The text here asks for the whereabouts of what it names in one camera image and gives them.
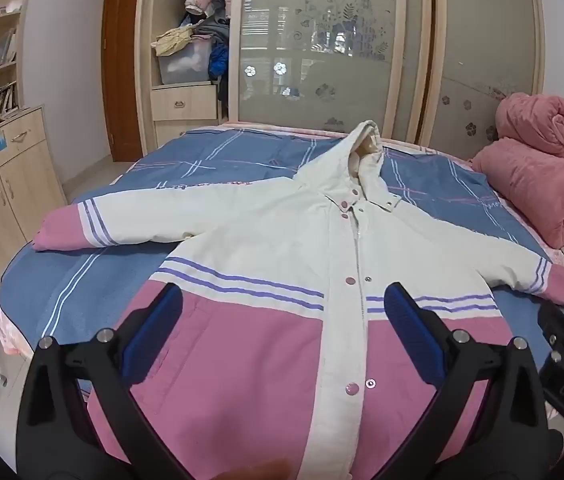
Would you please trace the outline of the white and pink hooded jacket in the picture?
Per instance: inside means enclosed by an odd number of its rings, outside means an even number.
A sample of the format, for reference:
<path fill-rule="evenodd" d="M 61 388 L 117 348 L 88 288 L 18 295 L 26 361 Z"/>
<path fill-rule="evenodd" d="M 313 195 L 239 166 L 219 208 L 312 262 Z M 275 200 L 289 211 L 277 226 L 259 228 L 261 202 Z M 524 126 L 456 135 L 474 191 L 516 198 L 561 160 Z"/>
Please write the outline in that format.
<path fill-rule="evenodd" d="M 198 479 L 285 457 L 296 479 L 369 479 L 432 400 L 382 309 L 401 284 L 453 330 L 512 333 L 492 291 L 564 306 L 564 268 L 438 220 L 383 180 L 363 122 L 296 174 L 111 193 L 46 216 L 33 246 L 170 243 L 131 301 L 183 312 L 133 396 Z"/>

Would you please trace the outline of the grey clothes pile in wardrobe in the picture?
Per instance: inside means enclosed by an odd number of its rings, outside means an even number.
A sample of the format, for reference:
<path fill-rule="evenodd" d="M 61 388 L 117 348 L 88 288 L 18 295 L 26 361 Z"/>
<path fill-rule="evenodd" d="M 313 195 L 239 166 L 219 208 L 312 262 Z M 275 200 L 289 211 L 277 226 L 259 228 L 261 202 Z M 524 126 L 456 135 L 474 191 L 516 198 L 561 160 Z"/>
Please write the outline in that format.
<path fill-rule="evenodd" d="M 224 47 L 229 45 L 230 24 L 231 20 L 223 11 L 212 14 L 209 18 L 186 14 L 181 22 L 181 26 L 192 27 L 192 36 L 195 39 L 210 40 L 212 47 L 217 44 L 223 44 Z"/>

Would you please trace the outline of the blue striped bed sheet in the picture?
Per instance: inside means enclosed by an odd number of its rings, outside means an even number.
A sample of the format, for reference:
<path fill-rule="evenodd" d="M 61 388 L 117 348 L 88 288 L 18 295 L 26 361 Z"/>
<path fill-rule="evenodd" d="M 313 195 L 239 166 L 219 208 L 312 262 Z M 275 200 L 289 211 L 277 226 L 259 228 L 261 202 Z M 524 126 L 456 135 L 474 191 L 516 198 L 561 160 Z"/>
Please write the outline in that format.
<path fill-rule="evenodd" d="M 0 341 L 28 356 L 44 336 L 76 342 L 120 320 L 148 280 L 216 300 L 319 318 L 345 284 L 318 268 L 318 240 L 336 257 L 351 241 L 303 207 L 274 197 L 303 183 L 334 138 L 248 128 L 201 128 L 140 159 L 113 184 L 49 212 L 0 286 Z M 401 282 L 486 284 L 536 356 L 544 295 L 564 297 L 564 266 L 486 179 L 460 162 L 385 146 L 387 211 L 433 218 L 423 235 L 382 222 L 363 231 L 355 264 L 367 289 Z"/>

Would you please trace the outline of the pink folded quilt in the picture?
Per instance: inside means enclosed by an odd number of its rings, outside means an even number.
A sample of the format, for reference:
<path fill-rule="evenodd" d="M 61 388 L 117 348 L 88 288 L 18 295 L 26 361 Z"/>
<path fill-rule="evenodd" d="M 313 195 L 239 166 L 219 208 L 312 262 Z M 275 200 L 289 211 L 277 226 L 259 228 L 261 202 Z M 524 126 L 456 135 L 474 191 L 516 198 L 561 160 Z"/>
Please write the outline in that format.
<path fill-rule="evenodd" d="M 528 220 L 544 242 L 564 246 L 564 99 L 518 92 L 496 110 L 498 140 L 471 159 L 491 188 Z"/>

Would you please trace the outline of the wooden side cabinet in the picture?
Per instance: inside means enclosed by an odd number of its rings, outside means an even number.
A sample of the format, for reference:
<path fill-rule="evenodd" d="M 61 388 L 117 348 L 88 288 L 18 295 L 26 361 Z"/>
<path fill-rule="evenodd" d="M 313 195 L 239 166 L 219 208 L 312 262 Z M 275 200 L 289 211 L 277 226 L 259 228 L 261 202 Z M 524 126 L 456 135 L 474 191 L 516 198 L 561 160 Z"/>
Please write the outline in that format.
<path fill-rule="evenodd" d="M 67 204 L 48 145 L 44 110 L 26 108 L 0 124 L 0 281 L 45 215 Z"/>

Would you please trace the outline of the wardrobe drawer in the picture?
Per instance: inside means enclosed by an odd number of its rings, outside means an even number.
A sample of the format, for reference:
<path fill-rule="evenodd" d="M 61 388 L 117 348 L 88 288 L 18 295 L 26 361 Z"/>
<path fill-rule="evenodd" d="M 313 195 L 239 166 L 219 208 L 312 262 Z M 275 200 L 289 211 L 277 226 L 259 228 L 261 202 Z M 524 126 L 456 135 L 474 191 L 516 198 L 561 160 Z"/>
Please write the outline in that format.
<path fill-rule="evenodd" d="M 154 122 L 218 118 L 214 84 L 158 87 L 151 92 L 151 105 Z"/>

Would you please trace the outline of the brown wooden door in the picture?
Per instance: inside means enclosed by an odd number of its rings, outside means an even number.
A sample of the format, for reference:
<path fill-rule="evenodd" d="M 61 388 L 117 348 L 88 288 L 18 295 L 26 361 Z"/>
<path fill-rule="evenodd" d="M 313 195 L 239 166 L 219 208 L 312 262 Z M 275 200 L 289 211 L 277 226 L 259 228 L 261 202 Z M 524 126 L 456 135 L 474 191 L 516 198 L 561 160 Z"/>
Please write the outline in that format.
<path fill-rule="evenodd" d="M 134 82 L 136 0 L 104 0 L 102 89 L 110 154 L 114 162 L 142 157 Z"/>

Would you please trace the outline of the wardrobe with frosted sliding doors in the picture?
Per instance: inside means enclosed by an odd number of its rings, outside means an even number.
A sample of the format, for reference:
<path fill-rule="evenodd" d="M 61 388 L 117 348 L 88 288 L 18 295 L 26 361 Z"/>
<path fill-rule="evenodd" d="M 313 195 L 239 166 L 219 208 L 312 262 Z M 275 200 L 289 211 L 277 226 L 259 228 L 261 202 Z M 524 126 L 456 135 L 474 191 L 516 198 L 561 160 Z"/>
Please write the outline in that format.
<path fill-rule="evenodd" d="M 137 0 L 140 143 L 154 151 L 224 120 L 346 132 L 371 119 L 386 139 L 468 159 L 495 142 L 496 110 L 544 85 L 541 0 L 232 0 L 229 68 L 215 120 L 154 122 L 162 84 L 151 43 L 185 0 Z"/>

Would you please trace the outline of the translucent plastic storage box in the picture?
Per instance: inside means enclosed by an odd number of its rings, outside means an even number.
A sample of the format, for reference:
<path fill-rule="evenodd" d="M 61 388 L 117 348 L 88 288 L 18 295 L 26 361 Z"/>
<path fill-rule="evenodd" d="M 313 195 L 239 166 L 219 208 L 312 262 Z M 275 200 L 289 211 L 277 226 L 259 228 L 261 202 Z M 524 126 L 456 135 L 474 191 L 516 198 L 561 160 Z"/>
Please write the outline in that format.
<path fill-rule="evenodd" d="M 194 39 L 168 56 L 158 56 L 162 84 L 207 81 L 212 44 L 209 39 Z"/>

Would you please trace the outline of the blue garment in wardrobe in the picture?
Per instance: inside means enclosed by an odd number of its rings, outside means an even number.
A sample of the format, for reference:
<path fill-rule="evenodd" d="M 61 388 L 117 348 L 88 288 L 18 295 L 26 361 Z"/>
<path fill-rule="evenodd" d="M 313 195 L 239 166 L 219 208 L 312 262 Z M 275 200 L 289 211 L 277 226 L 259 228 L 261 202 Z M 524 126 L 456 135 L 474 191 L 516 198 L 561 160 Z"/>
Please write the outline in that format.
<path fill-rule="evenodd" d="M 222 78 L 229 68 L 230 49 L 224 42 L 216 42 L 209 55 L 208 76 L 211 81 Z"/>

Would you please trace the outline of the yellow cloth on box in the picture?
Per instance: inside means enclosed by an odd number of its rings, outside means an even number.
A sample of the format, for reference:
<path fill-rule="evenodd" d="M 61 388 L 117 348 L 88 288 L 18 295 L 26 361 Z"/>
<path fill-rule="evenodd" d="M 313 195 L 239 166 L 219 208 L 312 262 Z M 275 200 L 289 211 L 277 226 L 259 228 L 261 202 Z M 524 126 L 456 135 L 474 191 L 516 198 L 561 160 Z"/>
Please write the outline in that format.
<path fill-rule="evenodd" d="M 187 24 L 171 28 L 158 36 L 152 43 L 157 58 L 170 56 L 183 50 L 191 41 L 195 34 L 196 26 Z"/>

